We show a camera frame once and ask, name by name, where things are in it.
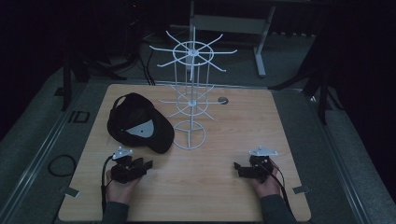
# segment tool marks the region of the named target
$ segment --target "cable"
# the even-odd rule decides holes
[[[285,201],[286,206],[289,208],[291,214],[293,214],[292,211],[291,211],[290,204],[289,204],[288,194],[286,193],[286,189],[285,189],[285,178],[284,178],[282,172],[280,172],[279,168],[277,168],[276,166],[273,165],[273,167],[276,168],[276,169],[280,172],[280,175],[282,176],[282,180],[283,180],[283,185],[282,185],[282,183],[280,183],[280,181],[276,178],[276,176],[274,176],[271,172],[269,172],[269,170],[267,170],[263,165],[261,165],[261,163],[259,162],[258,159],[255,158],[255,160],[258,162],[258,164],[260,165],[260,167],[261,167],[262,169],[264,169],[264,170],[265,170],[265,171],[277,182],[277,184],[280,186],[280,190],[282,191],[282,195],[283,195],[283,200]]]
[[[106,167],[107,167],[107,163],[112,159],[112,156],[109,156],[106,161],[105,164],[103,165],[103,170],[102,170],[102,186],[101,186],[101,192],[102,192],[102,212],[103,214],[106,211],[106,188],[108,185],[105,185],[105,173],[106,173]]]
[[[106,66],[106,68],[110,69],[111,71],[117,71],[120,70],[121,68],[126,67],[127,65],[130,65],[130,67],[133,67],[137,63],[137,56],[135,55],[128,55],[125,56],[126,62],[124,63],[119,63],[115,65],[110,65]]]
[[[117,71],[117,75],[121,75],[122,73],[125,73],[129,70],[131,70],[135,65],[137,64],[137,57],[136,59],[133,61],[133,64],[131,64],[130,66],[128,66],[127,68],[123,69],[122,71]]]
[[[52,171],[52,164],[54,162],[56,162],[57,160],[59,160],[60,158],[68,158],[68,159],[70,159],[73,162],[73,171],[71,173],[60,175],[60,174],[56,174],[55,172]],[[59,156],[55,157],[54,159],[52,159],[49,162],[49,165],[47,167],[47,169],[48,169],[50,174],[55,175],[55,176],[59,176],[59,177],[72,176],[73,173],[76,171],[76,168],[77,168],[77,163],[76,163],[75,159],[72,156],[65,155],[65,154],[59,155]]]
[[[149,72],[149,62],[151,61],[151,57],[152,57],[153,52],[154,52],[154,50],[152,49],[150,55],[148,56],[148,61],[147,61],[146,64],[143,62],[143,59],[142,59],[141,55],[140,54],[137,55],[137,58],[138,58],[137,60],[141,63],[141,66],[142,66],[142,67],[139,67],[139,68],[143,70],[143,73],[145,75],[146,81],[148,82],[148,84],[150,86],[155,86],[155,81],[154,81],[154,79],[152,78],[152,76],[151,76],[151,74]]]

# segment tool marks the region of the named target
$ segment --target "white logo on cap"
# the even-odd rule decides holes
[[[152,134],[154,133],[154,124],[152,123],[152,119],[151,119],[145,123],[139,124],[137,126],[134,126],[133,128],[125,130],[125,132],[140,137],[148,138],[151,137]]]

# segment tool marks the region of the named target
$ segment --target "white wire rack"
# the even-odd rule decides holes
[[[189,119],[183,120],[174,126],[176,132],[183,132],[187,134],[186,143],[180,143],[176,140],[174,143],[184,149],[196,149],[200,147],[206,140],[206,130],[202,124],[197,122],[194,118],[196,116],[205,114],[210,119],[212,118],[206,110],[211,104],[223,104],[225,102],[209,102],[207,95],[213,89],[213,85],[209,85],[209,73],[210,67],[213,66],[221,72],[226,70],[219,68],[211,61],[215,54],[233,54],[234,51],[227,52],[215,52],[210,46],[221,39],[220,35],[217,39],[212,42],[205,44],[195,40],[195,28],[193,28],[193,38],[190,41],[180,42],[166,32],[169,37],[177,42],[177,45],[173,49],[158,49],[150,46],[152,49],[160,51],[172,52],[174,60],[169,63],[158,64],[159,67],[165,67],[173,64],[175,67],[175,84],[171,87],[175,90],[176,100],[175,101],[161,101],[168,104],[176,104],[177,112],[169,115],[168,117],[182,114],[187,116]],[[184,80],[178,81],[177,67],[181,66],[184,68]],[[206,76],[204,77],[205,82],[201,82],[200,74],[201,67],[206,66]]]

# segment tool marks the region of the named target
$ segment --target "human hand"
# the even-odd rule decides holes
[[[272,174],[273,174],[273,176],[276,176],[278,167],[272,160],[270,160],[270,161],[274,165]],[[268,195],[280,194],[279,184],[270,175],[268,175],[268,177],[264,183],[260,183],[259,179],[249,179],[249,181],[250,181],[251,186],[256,190],[256,192],[260,198],[263,198]]]
[[[107,188],[106,198],[108,202],[125,203],[129,204],[132,199],[132,192],[134,187],[139,183],[140,178],[121,184],[118,181],[111,179],[111,171],[106,172]]]

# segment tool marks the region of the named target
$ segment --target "wooden tabletop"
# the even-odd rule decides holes
[[[111,85],[99,109],[90,136],[82,152],[70,188],[79,190],[77,198],[64,198],[59,212],[63,221],[102,219],[101,174],[107,157],[121,144],[107,132],[106,123],[114,101],[127,93],[137,92],[154,103],[165,116],[177,112],[175,91],[170,86]],[[286,182],[290,206],[299,221],[311,217],[300,187],[293,157],[284,133],[272,93],[267,90],[214,88],[208,102],[227,97],[227,105],[209,105],[196,118],[206,131],[206,140],[188,150],[171,146],[165,154],[147,147],[133,148],[134,159],[153,160],[134,190],[128,219],[132,221],[262,221],[259,199],[245,178],[237,175],[233,163],[249,166],[248,152],[258,146],[276,150],[272,156]],[[189,120],[183,114],[168,117],[175,125]],[[177,133],[176,141],[185,142],[186,134]],[[115,164],[110,161],[107,170]]]

